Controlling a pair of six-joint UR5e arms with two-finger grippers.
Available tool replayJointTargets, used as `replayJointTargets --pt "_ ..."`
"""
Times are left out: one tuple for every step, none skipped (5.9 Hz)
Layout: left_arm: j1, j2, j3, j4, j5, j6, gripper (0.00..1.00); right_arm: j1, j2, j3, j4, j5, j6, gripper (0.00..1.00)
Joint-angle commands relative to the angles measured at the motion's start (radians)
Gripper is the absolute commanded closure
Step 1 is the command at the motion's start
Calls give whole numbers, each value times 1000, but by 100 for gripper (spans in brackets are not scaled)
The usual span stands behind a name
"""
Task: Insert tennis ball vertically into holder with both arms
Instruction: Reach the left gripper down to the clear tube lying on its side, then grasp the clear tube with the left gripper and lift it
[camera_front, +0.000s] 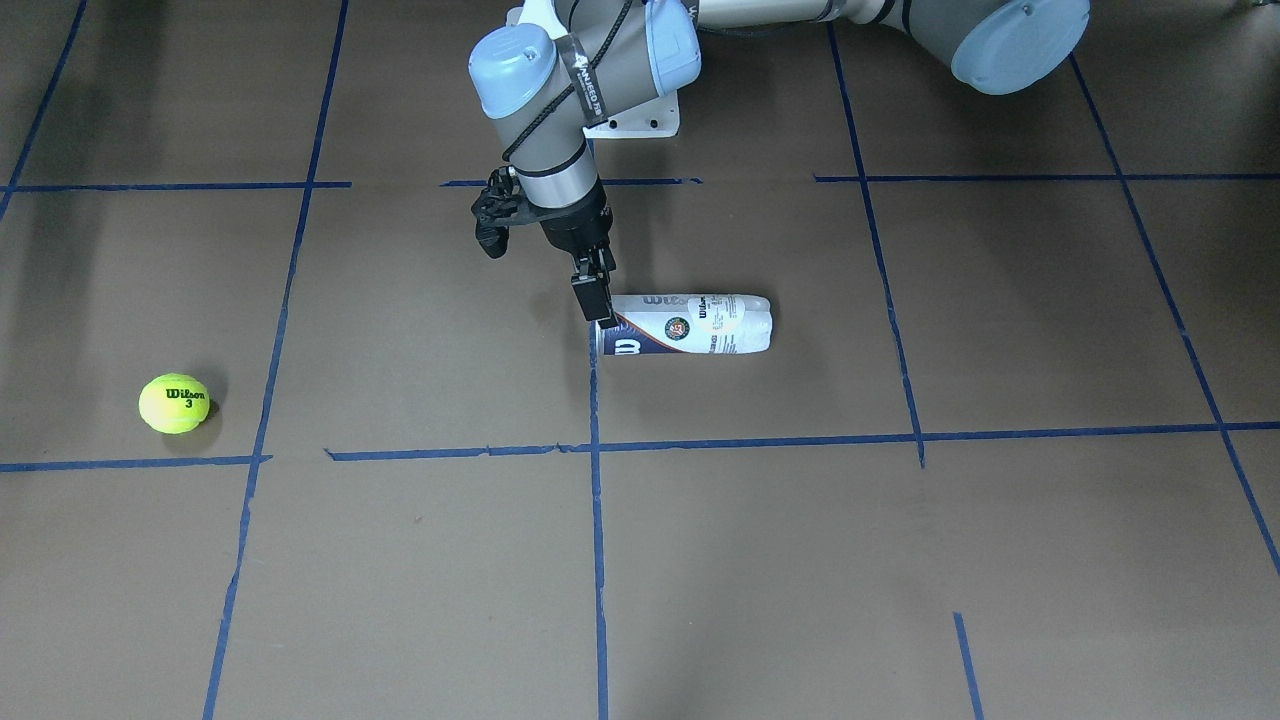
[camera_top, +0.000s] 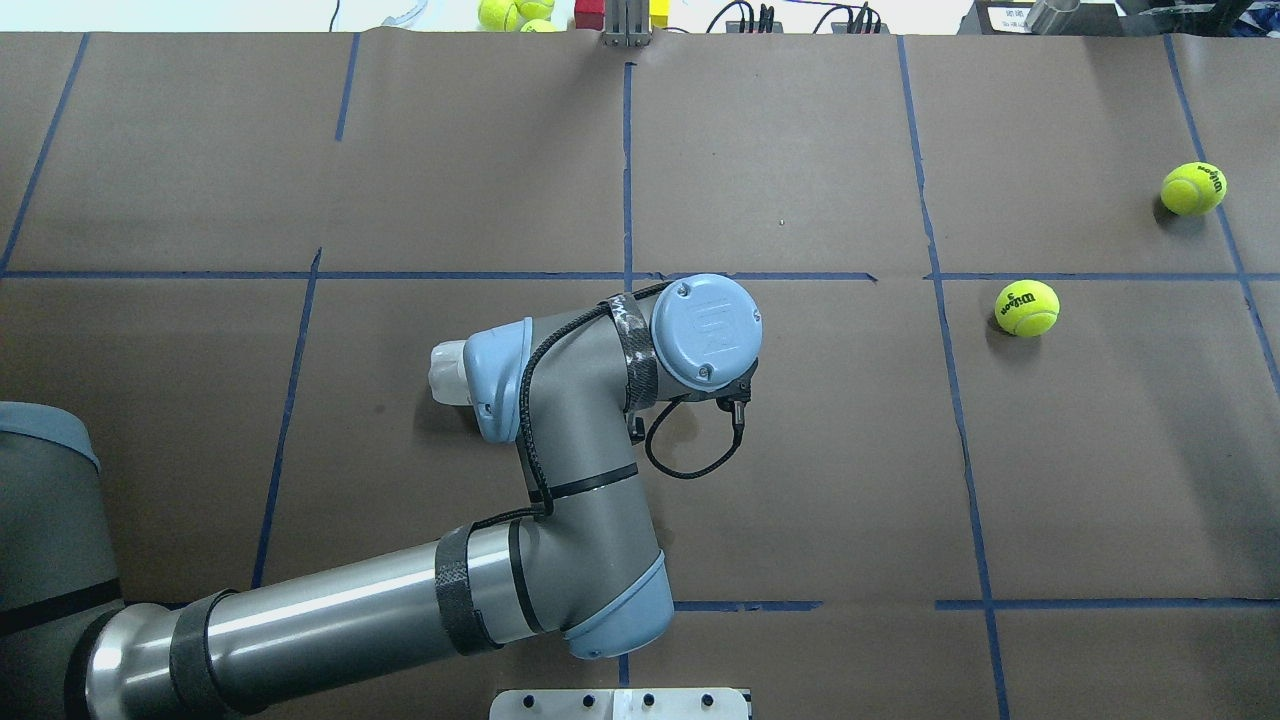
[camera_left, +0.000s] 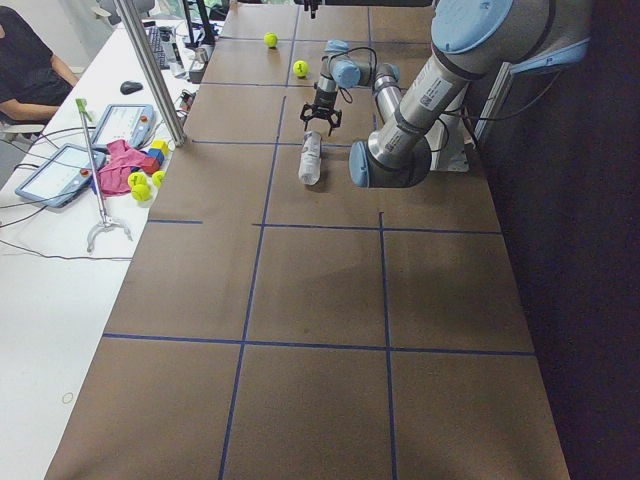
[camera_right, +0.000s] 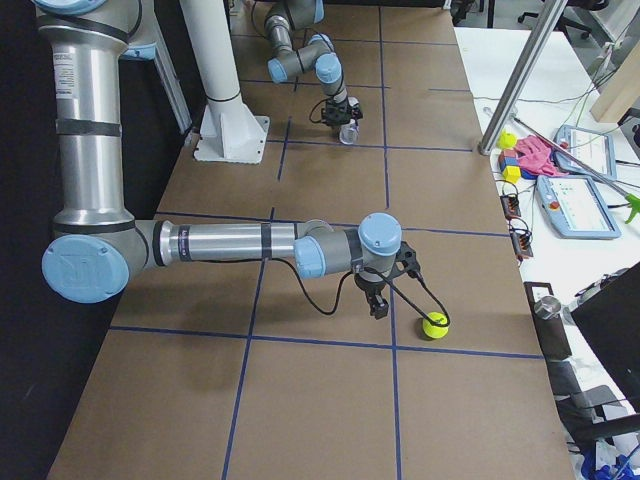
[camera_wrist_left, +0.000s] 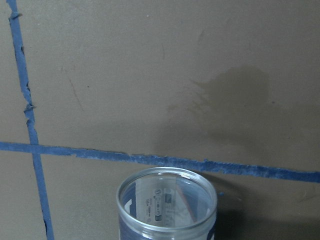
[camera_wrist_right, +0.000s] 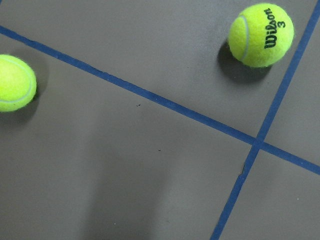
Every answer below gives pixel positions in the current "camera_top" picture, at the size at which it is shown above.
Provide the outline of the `grey robot arm holding can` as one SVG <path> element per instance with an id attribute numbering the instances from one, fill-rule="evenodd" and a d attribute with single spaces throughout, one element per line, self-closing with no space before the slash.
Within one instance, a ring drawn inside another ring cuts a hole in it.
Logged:
<path id="1" fill-rule="evenodd" d="M 604 281 L 18 278 L 3 397 L 82 420 L 129 601 L 362 561 L 515 506 L 515 452 L 435 404 L 429 348 Z"/>

